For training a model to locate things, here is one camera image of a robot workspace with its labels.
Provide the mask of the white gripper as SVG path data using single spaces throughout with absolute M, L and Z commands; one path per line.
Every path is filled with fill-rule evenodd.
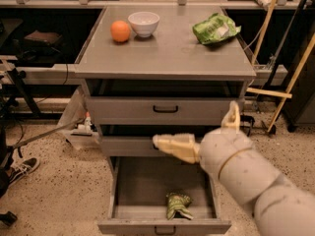
M 206 134 L 198 144 L 193 134 L 154 135 L 153 144 L 160 151 L 187 163 L 198 163 L 212 178 L 219 178 L 223 166 L 238 152 L 252 149 L 253 142 L 241 131 L 239 105 L 229 104 L 221 125 Z

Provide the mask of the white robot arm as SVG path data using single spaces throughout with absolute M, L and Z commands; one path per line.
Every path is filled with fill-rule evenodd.
M 315 236 L 315 197 L 297 188 L 256 150 L 240 130 L 233 101 L 218 129 L 200 142 L 192 134 L 155 135 L 160 151 L 198 163 L 219 181 L 245 212 L 254 217 L 261 236 Z

